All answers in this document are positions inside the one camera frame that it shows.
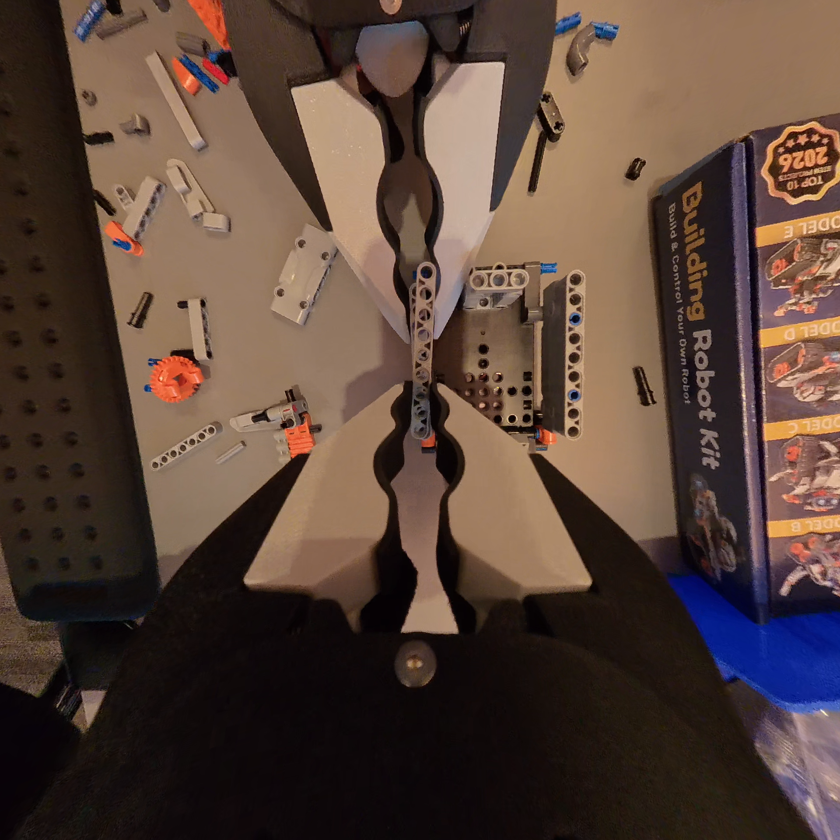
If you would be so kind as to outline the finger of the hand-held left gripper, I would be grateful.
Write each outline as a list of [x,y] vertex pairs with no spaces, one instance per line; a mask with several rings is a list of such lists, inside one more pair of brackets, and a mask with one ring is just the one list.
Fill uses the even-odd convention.
[[425,104],[425,162],[434,177],[437,215],[431,255],[437,263],[434,337],[445,329],[487,234],[497,156],[505,65],[453,64]]
[[339,78],[294,87],[291,96],[329,216],[322,226],[385,320],[410,343],[401,243],[385,211],[390,141],[383,112]]

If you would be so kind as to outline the grey black robot model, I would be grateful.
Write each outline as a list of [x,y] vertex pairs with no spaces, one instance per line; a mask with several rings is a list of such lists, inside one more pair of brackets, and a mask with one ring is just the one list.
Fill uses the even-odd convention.
[[532,452],[583,433],[586,275],[557,270],[472,267],[435,342],[437,382]]

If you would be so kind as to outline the orange gear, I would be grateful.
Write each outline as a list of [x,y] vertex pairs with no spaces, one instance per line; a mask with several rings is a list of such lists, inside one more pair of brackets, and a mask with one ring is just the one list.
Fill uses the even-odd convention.
[[182,354],[149,358],[148,366],[150,377],[143,386],[144,392],[169,404],[182,403],[194,396],[205,379],[200,365]]

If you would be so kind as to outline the grey elbow pipe piece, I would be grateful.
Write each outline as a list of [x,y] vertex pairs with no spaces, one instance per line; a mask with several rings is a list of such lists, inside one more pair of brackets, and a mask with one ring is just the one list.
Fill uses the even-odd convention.
[[619,30],[618,24],[608,22],[590,22],[579,28],[566,54],[566,66],[572,77],[577,78],[588,67],[592,45],[595,42],[612,43]]

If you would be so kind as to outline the grey flat panel piece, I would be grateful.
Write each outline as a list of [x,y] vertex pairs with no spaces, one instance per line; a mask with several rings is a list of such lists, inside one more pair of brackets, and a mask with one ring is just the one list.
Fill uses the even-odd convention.
[[280,273],[270,309],[304,326],[337,254],[338,248],[330,234],[305,224]]

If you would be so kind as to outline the smooth light grey bar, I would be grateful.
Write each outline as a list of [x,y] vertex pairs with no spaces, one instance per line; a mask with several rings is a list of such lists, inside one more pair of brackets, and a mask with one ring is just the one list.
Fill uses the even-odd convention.
[[202,152],[207,148],[207,142],[197,128],[192,115],[189,113],[182,97],[177,92],[170,74],[165,69],[161,56],[153,51],[145,58],[145,63],[161,91],[167,107],[173,118],[181,129],[185,140],[196,152]]

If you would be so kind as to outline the light grey connector pieces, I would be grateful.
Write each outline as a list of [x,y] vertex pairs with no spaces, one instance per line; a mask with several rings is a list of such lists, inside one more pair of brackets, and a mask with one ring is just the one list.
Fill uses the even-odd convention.
[[228,216],[218,213],[204,189],[185,162],[169,159],[166,174],[171,187],[179,196],[184,209],[195,225],[216,234],[229,234],[231,222]]

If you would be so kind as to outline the grey ribbed axle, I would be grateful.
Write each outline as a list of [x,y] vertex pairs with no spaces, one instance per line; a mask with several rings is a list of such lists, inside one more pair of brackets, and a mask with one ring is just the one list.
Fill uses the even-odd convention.
[[136,9],[115,16],[106,14],[95,25],[93,32],[101,40],[110,39],[145,24],[147,21],[148,16],[143,9]]

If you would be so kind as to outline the short light grey beam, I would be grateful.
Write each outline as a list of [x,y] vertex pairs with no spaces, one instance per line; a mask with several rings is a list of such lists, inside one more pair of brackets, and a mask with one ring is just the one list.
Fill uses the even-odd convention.
[[147,175],[135,193],[120,183],[113,184],[112,191],[124,211],[124,219],[121,222],[123,232],[141,242],[162,201],[165,184],[156,177]]

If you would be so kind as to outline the orange blue connector piece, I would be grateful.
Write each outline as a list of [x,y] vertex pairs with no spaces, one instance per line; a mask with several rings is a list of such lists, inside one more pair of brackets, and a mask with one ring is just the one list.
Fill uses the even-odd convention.
[[103,230],[115,247],[132,256],[142,257],[144,255],[142,244],[129,236],[116,221],[108,221]]

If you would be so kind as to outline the robot kit box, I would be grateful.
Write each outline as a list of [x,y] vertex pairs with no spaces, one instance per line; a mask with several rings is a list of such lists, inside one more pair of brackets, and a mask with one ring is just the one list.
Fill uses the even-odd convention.
[[839,608],[839,116],[757,129],[653,201],[686,561],[758,624]]

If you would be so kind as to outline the blue plastic bin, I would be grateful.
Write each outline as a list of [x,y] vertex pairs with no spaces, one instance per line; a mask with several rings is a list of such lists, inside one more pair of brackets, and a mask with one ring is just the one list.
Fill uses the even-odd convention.
[[838,613],[750,621],[700,577],[669,574],[725,679],[784,710],[839,711]]

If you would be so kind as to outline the black perforated panel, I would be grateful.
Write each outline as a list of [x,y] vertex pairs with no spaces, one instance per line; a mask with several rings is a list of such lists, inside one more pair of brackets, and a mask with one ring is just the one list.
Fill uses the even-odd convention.
[[3,557],[32,620],[131,620],[158,560],[60,4],[1,36]]

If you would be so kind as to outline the clear plastic bag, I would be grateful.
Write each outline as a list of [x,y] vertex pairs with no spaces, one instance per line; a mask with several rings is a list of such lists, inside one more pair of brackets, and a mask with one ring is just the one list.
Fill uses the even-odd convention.
[[751,731],[759,755],[815,837],[838,839],[839,713],[766,704]]

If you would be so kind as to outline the grey frame with black pins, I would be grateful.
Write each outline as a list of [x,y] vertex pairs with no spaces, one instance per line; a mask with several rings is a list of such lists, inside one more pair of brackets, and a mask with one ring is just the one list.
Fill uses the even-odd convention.
[[192,339],[192,355],[197,361],[209,362],[213,359],[211,335],[209,332],[207,301],[203,298],[182,299],[177,307],[187,314]]

